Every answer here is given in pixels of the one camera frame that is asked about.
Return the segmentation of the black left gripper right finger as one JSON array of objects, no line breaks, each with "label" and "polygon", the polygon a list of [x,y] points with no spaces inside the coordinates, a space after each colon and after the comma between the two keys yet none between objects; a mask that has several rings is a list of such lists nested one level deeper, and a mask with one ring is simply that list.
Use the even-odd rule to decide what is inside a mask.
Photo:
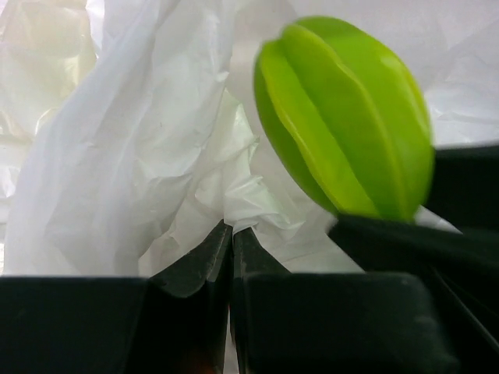
[{"label": "black left gripper right finger", "polygon": [[429,291],[407,273],[292,273],[233,238],[231,323],[242,373],[457,373]]}]

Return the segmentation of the white translucent plastic bag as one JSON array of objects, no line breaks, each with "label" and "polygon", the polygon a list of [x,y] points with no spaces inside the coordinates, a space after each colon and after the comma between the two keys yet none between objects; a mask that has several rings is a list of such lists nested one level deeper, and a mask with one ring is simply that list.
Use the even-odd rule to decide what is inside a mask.
[{"label": "white translucent plastic bag", "polygon": [[495,1],[5,1],[4,274],[147,277],[220,221],[290,270],[356,272],[252,93],[260,43],[315,15],[401,58],[436,145],[497,140]]}]

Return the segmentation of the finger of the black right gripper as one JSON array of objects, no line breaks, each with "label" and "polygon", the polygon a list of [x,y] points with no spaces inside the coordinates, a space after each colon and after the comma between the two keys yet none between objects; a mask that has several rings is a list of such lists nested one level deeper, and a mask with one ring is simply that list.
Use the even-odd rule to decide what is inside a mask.
[{"label": "finger of the black right gripper", "polygon": [[436,151],[425,207],[456,228],[498,230],[498,145]]},{"label": "finger of the black right gripper", "polygon": [[460,344],[498,349],[498,236],[342,215],[329,238],[366,271],[419,277]]}]

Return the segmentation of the yellow-green fake fruit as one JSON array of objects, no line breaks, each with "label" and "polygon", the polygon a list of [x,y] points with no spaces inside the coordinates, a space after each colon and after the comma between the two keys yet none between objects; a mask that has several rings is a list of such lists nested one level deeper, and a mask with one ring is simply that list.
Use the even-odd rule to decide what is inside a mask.
[{"label": "yellow-green fake fruit", "polygon": [[414,219],[434,171],[430,115],[390,48],[342,19],[298,19],[260,46],[253,90],[275,153],[315,203]]}]

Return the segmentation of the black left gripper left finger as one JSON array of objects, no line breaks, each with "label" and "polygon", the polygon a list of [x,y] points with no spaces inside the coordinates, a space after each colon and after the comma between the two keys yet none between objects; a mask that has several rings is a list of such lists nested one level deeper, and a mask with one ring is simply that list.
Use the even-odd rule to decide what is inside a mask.
[{"label": "black left gripper left finger", "polygon": [[152,277],[3,277],[4,373],[220,373],[232,228]]}]

